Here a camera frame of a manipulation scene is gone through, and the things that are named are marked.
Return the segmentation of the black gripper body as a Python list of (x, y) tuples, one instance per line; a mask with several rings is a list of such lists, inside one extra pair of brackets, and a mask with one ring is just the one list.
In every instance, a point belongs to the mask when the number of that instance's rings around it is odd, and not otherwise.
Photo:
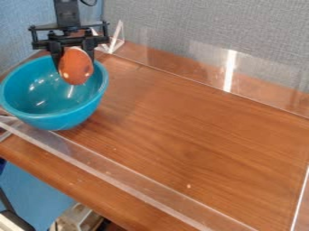
[(34, 50), (45, 49), (49, 51), (53, 42), (57, 42), (61, 48), (80, 46), (87, 51), (93, 50), (100, 44), (109, 43), (107, 21), (68, 27), (59, 27), (56, 23), (32, 25), (29, 32), (30, 45)]

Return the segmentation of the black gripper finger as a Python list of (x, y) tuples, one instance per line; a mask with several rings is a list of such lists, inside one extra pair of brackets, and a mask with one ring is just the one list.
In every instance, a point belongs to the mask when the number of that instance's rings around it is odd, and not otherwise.
[(60, 59), (63, 57), (63, 51), (64, 51), (63, 48), (52, 49), (52, 51), (51, 51), (51, 57), (52, 57), (56, 69), (59, 69), (59, 63), (60, 63)]
[(91, 60), (93, 60), (93, 49), (95, 49), (95, 42), (92, 39), (85, 39), (81, 43), (81, 49), (88, 54)]

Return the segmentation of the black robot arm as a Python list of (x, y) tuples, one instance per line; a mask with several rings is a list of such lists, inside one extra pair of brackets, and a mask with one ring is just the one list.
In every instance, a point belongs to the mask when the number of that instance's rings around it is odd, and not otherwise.
[(80, 21), (79, 2), (91, 6), (84, 0), (53, 0), (56, 22), (29, 27), (30, 46), (34, 50), (49, 52), (55, 67), (59, 66), (65, 48), (80, 46), (93, 60), (93, 49), (100, 44), (109, 43), (108, 22), (83, 23)]

